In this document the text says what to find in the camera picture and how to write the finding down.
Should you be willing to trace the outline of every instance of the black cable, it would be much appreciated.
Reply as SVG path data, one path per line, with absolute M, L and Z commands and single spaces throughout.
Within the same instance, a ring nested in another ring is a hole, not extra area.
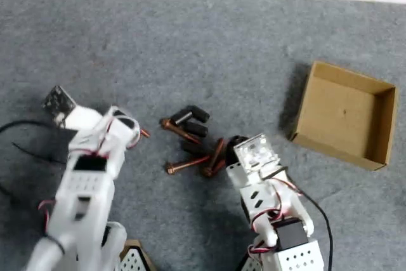
M 318 203 L 316 201 L 314 201 L 306 192 L 303 192 L 303 190 L 301 190 L 298 185 L 296 184 L 296 182 L 289 176 L 289 174 L 286 171 L 286 176 L 287 178 L 296 186 L 296 188 L 298 189 L 298 191 L 300 193 L 303 194 L 303 196 L 305 196 L 319 211 L 320 213 L 323 215 L 324 220 L 325 220 L 325 225 L 327 226 L 327 232 L 329 233 L 329 240 L 330 240 L 330 250 L 329 250 L 329 266 L 327 268 L 328 271 L 331 271 L 332 269 L 332 252 L 333 252 L 333 240 L 332 240 L 332 232 L 331 232 L 331 228 L 330 228 L 330 221 L 329 218 L 327 217 L 326 213 L 324 213 L 323 209 L 318 205 Z
M 281 171 L 287 171 L 287 166 L 282 166 L 280 169 L 277 169 L 277 170 L 274 171 L 272 174 L 266 176 L 266 177 L 263 178 L 262 180 L 271 179 L 271 178 L 275 177 L 277 174 L 279 174 Z
M 48 238 L 50 241 L 54 242 L 61 250 L 62 255 L 65 255 L 65 249 L 63 248 L 62 244 L 60 243 L 60 241 L 58 239 L 56 239 L 53 236 L 50 236 L 48 233 L 44 233 L 44 237 Z
M 20 125 L 34 125 L 34 126 L 40 126 L 40 127 L 45 127 L 45 128 L 49 128 L 49 129 L 55 128 L 53 125 L 48 124 L 46 122 L 42 122 L 42 121 L 37 121 L 37 120 L 17 120 L 17 121 L 13 121 L 13 122 L 4 124 L 3 126 L 0 126 L 0 134 L 5 132 L 7 129 L 10 129 L 10 128 L 16 127 L 16 126 L 20 126 Z M 12 203 L 19 203 L 19 204 L 22 203 L 22 201 L 16 195 L 14 195 L 12 192 L 7 190 L 1 184 L 0 184 L 0 192 L 3 195 L 5 195 L 6 197 L 9 197 L 10 201 Z
M 38 154 L 35 154 L 33 152 L 29 152 L 28 150 L 23 149 L 21 146 L 19 146 L 18 144 L 14 143 L 14 142 L 12 142 L 11 144 L 13 144 L 13 146 L 15 148 L 21 150 L 24 154 L 30 155 L 30 156 L 32 156 L 34 158 L 37 158 L 37 159 L 40 159 L 40 160 L 43 160 L 43 161 L 47 161 L 47 162 L 50 162 L 50 163 L 66 164 L 66 162 L 55 160 L 51 156 L 44 157 L 43 155 L 38 155 Z

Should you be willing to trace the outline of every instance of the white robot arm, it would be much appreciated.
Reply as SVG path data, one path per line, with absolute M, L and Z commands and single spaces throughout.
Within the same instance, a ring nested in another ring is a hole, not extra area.
M 102 116 L 76 105 L 61 87 L 53 89 L 45 107 L 54 112 L 58 125 L 62 122 L 77 134 L 69 143 L 67 167 L 46 233 L 26 271 L 115 270 L 127 233 L 119 223 L 107 223 L 107 218 L 114 180 L 125 151 L 140 139 L 140 127 L 117 107 Z
M 264 134 L 233 147 L 237 162 L 227 167 L 250 227 L 258 234 L 241 270 L 322 271 L 313 222 Z

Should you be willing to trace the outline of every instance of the cardboard box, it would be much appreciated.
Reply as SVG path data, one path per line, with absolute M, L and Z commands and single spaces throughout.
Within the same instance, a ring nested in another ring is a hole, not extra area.
M 389 164 L 397 88 L 314 62 L 292 140 L 369 170 Z
M 123 258 L 125 257 L 125 255 L 127 254 L 128 250 L 130 250 L 131 248 L 139 248 L 141 249 L 141 252 L 143 254 L 143 257 L 145 259 L 145 262 L 148 265 L 149 271 L 157 271 L 157 269 L 155 268 L 154 264 L 152 263 L 151 259 L 149 258 L 149 256 L 147 255 L 147 253 L 144 251 L 144 249 L 141 246 L 141 242 L 136 240 L 136 239 L 128 239 L 124 245 L 124 249 L 121 251 L 120 253 L 120 259 L 123 260 Z

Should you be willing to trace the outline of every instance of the red wire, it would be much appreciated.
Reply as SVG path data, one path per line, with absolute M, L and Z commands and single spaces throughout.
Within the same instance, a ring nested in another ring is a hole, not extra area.
M 279 181 L 280 183 L 283 183 L 283 184 L 287 185 L 287 187 L 289 187 L 290 189 L 294 190 L 295 192 L 300 193 L 299 190 L 298 190 L 298 188 L 297 188 L 294 184 L 291 184 L 291 183 L 289 183 L 289 182 L 287 182 L 287 181 L 285 181 L 285 180 L 281 180 L 281 179 L 278 179 L 278 178 L 272 178 L 272 179 L 277 180 L 277 181 Z
M 252 218 L 252 220 L 251 220 L 251 230 L 253 230 L 254 232 L 256 232 L 256 231 L 255 231 L 255 227 L 254 227 L 254 222 L 255 222 L 255 220 L 257 220 L 258 217 L 260 217 L 261 215 L 264 215 L 265 213 L 269 213 L 269 212 L 278 212 L 278 214 L 274 217 L 274 220 L 278 220 L 278 219 L 282 216 L 282 213 L 281 213 L 281 210 L 280 210 L 280 209 L 277 209 L 277 208 L 265 209 L 265 210 L 263 210 L 262 212 L 258 213 L 257 215 L 255 215 L 255 216 Z
M 54 204 L 55 202 L 56 202 L 56 201 L 53 200 L 53 199 L 42 200 L 42 201 L 38 204 L 38 208 L 37 208 L 37 209 L 38 209 L 38 211 L 39 211 L 40 209 L 42 209 L 42 208 L 44 207 L 45 204 Z M 44 229 L 45 229 L 45 231 L 46 231 L 47 228 L 48 228 L 48 223 L 49 223 L 49 211 L 48 211 L 48 209 L 45 209 L 44 217 L 45 217 Z
M 49 222 L 49 211 L 45 210 L 45 232 L 48 229 L 48 222 Z

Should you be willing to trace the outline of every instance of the bolt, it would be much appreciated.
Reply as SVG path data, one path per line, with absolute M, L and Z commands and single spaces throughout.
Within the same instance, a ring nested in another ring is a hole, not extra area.
M 214 150 L 214 153 L 211 156 L 209 165 L 202 169 L 202 174 L 204 176 L 212 176 L 211 172 L 213 171 L 213 167 L 216 164 L 216 161 L 218 159 L 218 156 L 220 155 L 221 150 L 223 149 L 223 146 L 224 139 L 223 138 L 218 139 L 216 149 Z
M 196 165 L 196 164 L 206 162 L 209 159 L 210 159 L 210 156 L 206 155 L 204 157 L 194 159 L 194 160 L 191 160 L 191 161 L 188 161 L 188 162 L 181 162 L 181 163 L 176 163 L 176 164 L 167 163 L 166 164 L 166 171 L 167 171 L 168 174 L 173 175 L 177 171 L 179 171 L 179 170 L 181 170 L 183 168 L 187 168 L 187 167 L 192 166 L 192 165 Z
M 171 123 L 171 120 L 168 118 L 162 119 L 160 120 L 160 125 L 162 126 L 163 129 L 168 129 L 180 136 L 182 136 L 183 138 L 195 142 L 196 144 L 200 144 L 200 141 L 195 138 L 194 136 L 189 135 L 186 131 L 180 129 L 179 127 L 176 127 L 175 125 L 173 125 Z
M 218 161 L 217 165 L 213 168 L 212 171 L 207 171 L 207 170 L 203 170 L 202 174 L 207 177 L 207 178 L 211 178 L 214 175 L 216 175 L 221 169 L 223 169 L 226 166 L 226 161 L 225 159 Z
M 145 138 L 149 138 L 151 136 L 151 134 L 146 131 L 145 129 L 141 129 L 141 135 L 143 135 Z

